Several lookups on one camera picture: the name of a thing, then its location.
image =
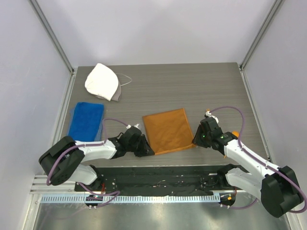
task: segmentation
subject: white string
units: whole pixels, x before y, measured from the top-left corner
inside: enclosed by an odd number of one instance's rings
[[[125,77],[127,77],[127,78],[129,78],[129,79],[130,79],[130,81],[129,81],[129,82],[127,82],[127,83],[125,83],[125,84],[122,84],[122,85],[120,85],[120,86],[128,85],[130,82],[132,82],[132,78],[131,78],[131,77],[129,77],[129,76],[127,76],[127,75],[123,74],[123,73],[116,73],[116,75],[118,75],[118,74],[123,75],[123,76],[125,76]]]

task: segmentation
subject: wood grain surface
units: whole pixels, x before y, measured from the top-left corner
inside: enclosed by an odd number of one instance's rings
[[[122,87],[119,102],[108,102],[88,93],[84,87],[87,75],[94,67],[79,67],[74,83],[62,136],[67,134],[70,122],[69,111],[77,102],[103,103],[104,117],[118,118],[135,125],[142,122],[142,116],[169,110],[185,108],[195,134],[199,122],[207,108],[214,109],[223,105],[240,108],[246,117],[246,127],[242,141],[250,149],[266,158],[263,143],[253,115],[248,96],[236,63],[209,64],[167,64],[167,65],[129,65],[110,66],[115,73],[130,76],[133,81]],[[122,84],[129,81],[118,76]],[[242,119],[232,109],[214,113],[224,132],[240,131]],[[108,137],[117,136],[125,131],[122,124],[108,121]],[[193,148],[163,155],[137,158],[133,153],[113,160],[89,161],[97,167],[111,166],[164,166],[164,165],[224,165],[235,163],[223,159],[223,155],[212,149]]]

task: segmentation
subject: blue cloth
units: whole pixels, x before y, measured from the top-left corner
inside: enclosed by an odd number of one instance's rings
[[[103,104],[78,102],[71,112],[68,136],[79,141],[100,140],[103,113]]]

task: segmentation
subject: orange cloth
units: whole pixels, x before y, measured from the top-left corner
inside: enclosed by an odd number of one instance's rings
[[[195,147],[185,110],[177,109],[143,117],[150,147],[155,155]]]

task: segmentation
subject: orange object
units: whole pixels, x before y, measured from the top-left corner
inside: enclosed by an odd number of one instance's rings
[[[235,135],[237,138],[239,137],[239,132],[237,131],[232,131],[232,134]]]
[[[155,155],[195,147],[193,134],[185,110],[153,114],[143,117],[150,147]]]

